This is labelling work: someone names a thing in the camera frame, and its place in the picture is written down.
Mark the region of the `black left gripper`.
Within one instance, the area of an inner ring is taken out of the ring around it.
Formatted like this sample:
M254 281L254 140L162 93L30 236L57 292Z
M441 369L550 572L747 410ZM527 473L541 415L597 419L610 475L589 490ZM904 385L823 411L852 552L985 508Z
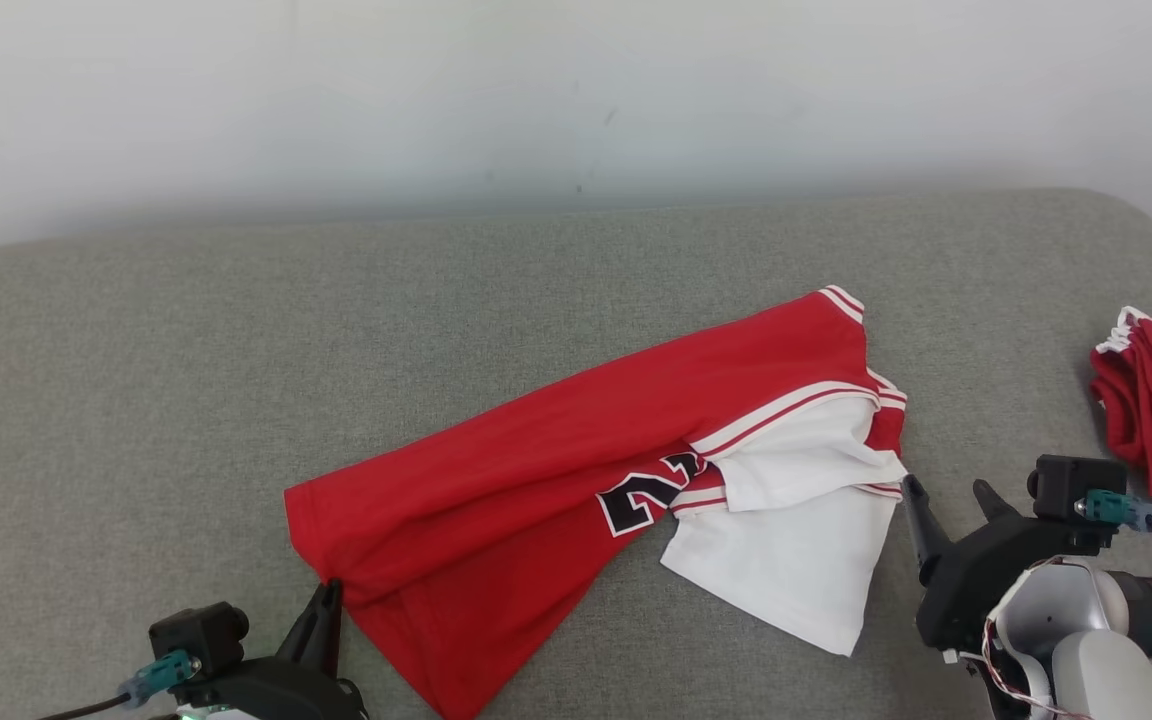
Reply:
M196 708L227 706L256 719L366 719L361 692L339 679L343 585L316 588L276 650L175 687L175 700Z

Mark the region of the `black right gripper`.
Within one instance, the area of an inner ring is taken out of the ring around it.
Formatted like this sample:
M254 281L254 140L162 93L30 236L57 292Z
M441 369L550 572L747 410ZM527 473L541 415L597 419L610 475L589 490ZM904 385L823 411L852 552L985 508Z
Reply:
M979 647L986 615L1030 566L1056 556L1096 556L1107 546L1105 523L1032 518L987 480L972 484L986 524L952 541L918 478L905 475L901 487L924 588L916 629L923 644L938 651Z

